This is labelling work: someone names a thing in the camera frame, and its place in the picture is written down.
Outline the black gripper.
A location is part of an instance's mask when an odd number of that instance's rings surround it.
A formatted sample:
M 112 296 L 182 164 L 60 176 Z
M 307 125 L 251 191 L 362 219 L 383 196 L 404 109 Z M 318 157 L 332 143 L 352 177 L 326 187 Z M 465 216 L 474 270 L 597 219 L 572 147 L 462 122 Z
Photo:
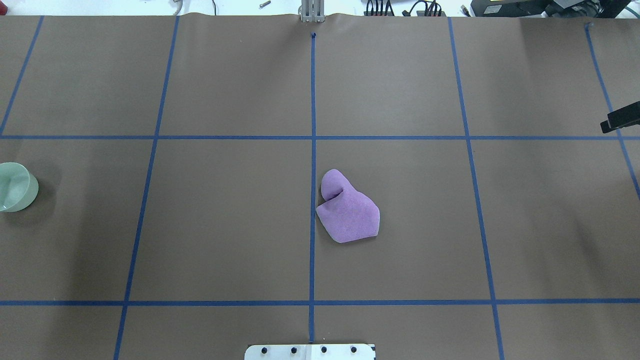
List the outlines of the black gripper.
M 603 134 L 614 132 L 630 126 L 640 124 L 640 101 L 609 112 L 606 120 L 599 124 Z

